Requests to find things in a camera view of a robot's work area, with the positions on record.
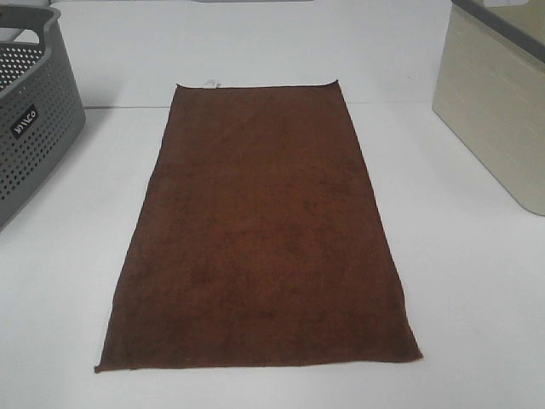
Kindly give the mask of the brown microfiber towel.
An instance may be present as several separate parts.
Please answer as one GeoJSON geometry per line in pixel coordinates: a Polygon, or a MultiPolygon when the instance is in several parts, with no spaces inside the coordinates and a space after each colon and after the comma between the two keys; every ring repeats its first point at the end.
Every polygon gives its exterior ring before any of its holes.
{"type": "Polygon", "coordinates": [[[178,86],[95,371],[421,357],[340,85],[178,86]]]}

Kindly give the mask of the beige plastic storage bin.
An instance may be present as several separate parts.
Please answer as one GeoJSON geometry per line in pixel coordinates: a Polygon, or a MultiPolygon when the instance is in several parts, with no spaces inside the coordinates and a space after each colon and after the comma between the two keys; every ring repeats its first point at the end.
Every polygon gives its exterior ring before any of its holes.
{"type": "Polygon", "coordinates": [[[433,110],[523,208],[544,213],[544,3],[455,1],[433,110]]]}

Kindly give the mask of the grey perforated plastic basket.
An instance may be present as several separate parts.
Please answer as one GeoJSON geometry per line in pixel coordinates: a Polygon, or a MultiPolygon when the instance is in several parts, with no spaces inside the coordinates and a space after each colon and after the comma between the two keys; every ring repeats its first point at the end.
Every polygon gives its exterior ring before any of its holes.
{"type": "Polygon", "coordinates": [[[2,224],[40,188],[85,125],[59,18],[51,7],[1,7],[3,28],[38,37],[1,43],[2,224]]]}

